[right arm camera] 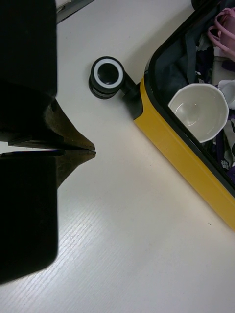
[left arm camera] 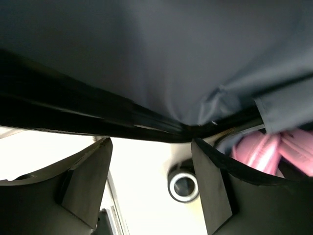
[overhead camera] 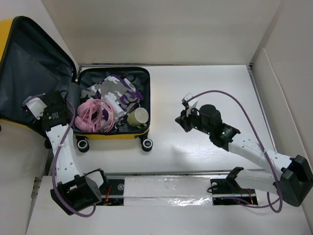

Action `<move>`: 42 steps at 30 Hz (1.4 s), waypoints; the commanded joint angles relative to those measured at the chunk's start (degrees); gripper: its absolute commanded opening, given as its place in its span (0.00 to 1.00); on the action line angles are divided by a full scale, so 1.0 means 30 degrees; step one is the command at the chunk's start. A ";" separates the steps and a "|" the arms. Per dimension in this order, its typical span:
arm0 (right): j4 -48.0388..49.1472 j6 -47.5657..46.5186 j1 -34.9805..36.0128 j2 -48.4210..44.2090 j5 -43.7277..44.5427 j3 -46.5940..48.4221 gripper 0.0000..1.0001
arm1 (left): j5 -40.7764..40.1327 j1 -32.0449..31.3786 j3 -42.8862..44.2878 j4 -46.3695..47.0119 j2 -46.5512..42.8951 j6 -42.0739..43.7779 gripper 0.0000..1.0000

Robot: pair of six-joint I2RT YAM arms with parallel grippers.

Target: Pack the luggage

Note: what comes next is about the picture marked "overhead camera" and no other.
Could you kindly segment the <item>yellow-green mug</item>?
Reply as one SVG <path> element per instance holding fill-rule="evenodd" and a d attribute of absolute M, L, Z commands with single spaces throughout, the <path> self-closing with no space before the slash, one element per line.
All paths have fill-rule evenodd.
<path fill-rule="evenodd" d="M 137 108 L 127 117 L 127 123 L 132 127 L 143 128 L 147 126 L 149 114 L 144 108 Z"/>

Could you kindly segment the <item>purple camouflage cloth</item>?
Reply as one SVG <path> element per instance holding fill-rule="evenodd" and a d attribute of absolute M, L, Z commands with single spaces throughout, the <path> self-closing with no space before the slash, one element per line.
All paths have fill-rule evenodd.
<path fill-rule="evenodd" d="M 124 116 L 115 116 L 113 107 L 104 100 L 108 94 L 124 110 Z M 76 127 L 84 132 L 116 132 L 127 121 L 128 115 L 146 101 L 143 92 L 127 77 L 107 75 L 99 82 L 83 89 L 77 108 Z"/>

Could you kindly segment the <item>yellow hard-shell suitcase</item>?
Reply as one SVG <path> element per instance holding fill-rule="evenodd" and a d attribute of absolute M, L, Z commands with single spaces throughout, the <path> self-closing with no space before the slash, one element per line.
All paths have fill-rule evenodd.
<path fill-rule="evenodd" d="M 151 109 L 149 72 L 140 67 L 93 68 L 77 72 L 73 60 L 31 18 L 17 16 L 0 23 L 0 117 L 25 124 L 32 115 L 23 112 L 30 96 L 61 91 L 70 102 L 81 104 L 81 91 L 107 75 L 127 77 L 140 89 Z"/>

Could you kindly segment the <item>white spray bottle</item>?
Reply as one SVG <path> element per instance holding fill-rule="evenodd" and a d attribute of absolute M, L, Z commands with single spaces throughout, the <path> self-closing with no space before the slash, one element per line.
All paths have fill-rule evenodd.
<path fill-rule="evenodd" d="M 115 116 L 117 118 L 124 116 L 125 114 L 124 110 L 108 94 L 104 95 L 104 100 L 107 101 L 113 107 Z"/>

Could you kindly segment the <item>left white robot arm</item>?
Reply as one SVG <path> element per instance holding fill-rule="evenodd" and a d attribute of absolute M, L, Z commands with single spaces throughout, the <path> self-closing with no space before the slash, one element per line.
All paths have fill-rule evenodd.
<path fill-rule="evenodd" d="M 73 143 L 73 104 L 56 91 L 30 96 L 22 106 L 40 122 L 51 144 L 51 198 L 67 215 L 91 217 L 110 184 L 102 169 L 83 173 L 78 165 Z"/>

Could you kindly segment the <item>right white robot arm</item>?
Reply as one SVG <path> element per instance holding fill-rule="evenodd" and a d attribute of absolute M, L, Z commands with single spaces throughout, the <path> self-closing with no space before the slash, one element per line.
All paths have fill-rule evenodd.
<path fill-rule="evenodd" d="M 213 105 L 203 105 L 200 109 L 186 108 L 175 121 L 185 132 L 195 129 L 205 133 L 216 147 L 264 169 L 259 173 L 243 167 L 231 170 L 226 178 L 230 192 L 238 192 L 242 188 L 256 189 L 281 195 L 284 202 L 299 207 L 313 188 L 313 173 L 305 157 L 290 157 L 263 149 L 259 143 L 224 123 L 221 113 Z"/>

